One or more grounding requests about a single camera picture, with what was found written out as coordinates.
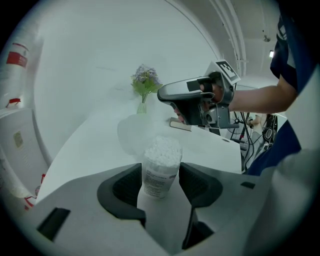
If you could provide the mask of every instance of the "curved white wall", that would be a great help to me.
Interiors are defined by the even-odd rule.
[[[44,44],[34,80],[49,161],[92,112],[104,106],[112,122],[128,101],[138,106],[130,75],[141,63],[166,84],[203,75],[215,59],[196,27],[164,0],[70,0],[51,8],[40,24]]]
[[[246,75],[241,77],[238,85],[252,88],[262,88],[267,86],[276,86],[278,81],[279,79],[275,76],[265,77],[261,75]]]

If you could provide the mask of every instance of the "blue shirt sleeve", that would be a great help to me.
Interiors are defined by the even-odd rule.
[[[278,79],[281,75],[297,91],[297,72],[286,41],[286,32],[284,31],[281,17],[278,23],[276,38],[277,42],[274,47],[270,70]]]

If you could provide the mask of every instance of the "white pipe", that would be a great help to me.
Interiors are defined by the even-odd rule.
[[[228,37],[229,37],[229,40],[230,40],[231,45],[232,45],[232,48],[233,48],[234,58],[235,58],[235,60],[237,60],[238,58],[237,58],[237,53],[236,53],[235,44],[234,44],[234,42],[231,40],[231,34],[230,34],[230,31],[229,31],[229,29],[228,29],[228,27],[227,27],[227,23],[225,22],[225,19],[224,19],[224,17],[222,16],[222,14],[221,14],[221,12],[220,12],[220,9],[219,9],[218,6],[216,5],[216,3],[213,2],[212,0],[209,0],[209,1],[210,1],[210,3],[212,4],[213,8],[216,10],[216,12],[217,12],[217,14],[218,14],[221,22],[223,23],[224,29],[225,29]],[[238,69],[238,73],[239,73],[239,64],[238,64],[237,62],[236,62],[236,65],[237,65],[237,69]]]
[[[233,17],[233,20],[234,20],[234,24],[235,24],[235,28],[236,28],[236,31],[237,31],[237,34],[238,34],[238,39],[240,41],[240,47],[241,47],[241,53],[242,53],[242,58],[240,56],[240,58],[242,60],[244,60],[243,62],[243,76],[246,75],[247,73],[247,55],[246,55],[246,47],[245,47],[245,39],[244,39],[244,35],[242,33],[242,29],[241,29],[241,26],[240,26],[240,23],[239,23],[239,20],[238,20],[238,16],[236,14],[236,11],[235,11],[235,8],[234,6],[232,5],[231,1],[230,0],[224,0],[231,12],[231,15]]]
[[[220,0],[215,0],[216,4],[218,5],[219,9],[221,10],[224,18],[225,18],[225,21],[226,21],[226,24],[228,26],[228,28],[230,29],[230,34],[231,34],[231,40],[233,40],[233,43],[234,43],[234,49],[235,49],[235,52],[236,52],[236,61],[240,60],[240,50],[239,50],[239,46],[238,46],[238,42],[237,42],[237,37],[236,37],[236,34],[235,34],[235,31],[234,31],[234,28],[231,24],[231,21],[229,19],[229,16],[227,14],[227,11],[226,9],[224,8],[224,6],[221,4]],[[242,76],[242,67],[241,65],[239,65],[238,62],[237,63],[237,66],[238,66],[238,73],[239,73],[239,76]]]

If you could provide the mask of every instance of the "forearm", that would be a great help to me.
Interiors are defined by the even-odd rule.
[[[229,105],[230,111],[273,114],[286,111],[294,98],[286,97],[279,86],[253,90],[236,90]]]

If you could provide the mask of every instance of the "glass vase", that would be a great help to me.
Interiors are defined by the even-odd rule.
[[[137,114],[146,114],[147,113],[147,104],[145,102],[141,102],[136,111]]]

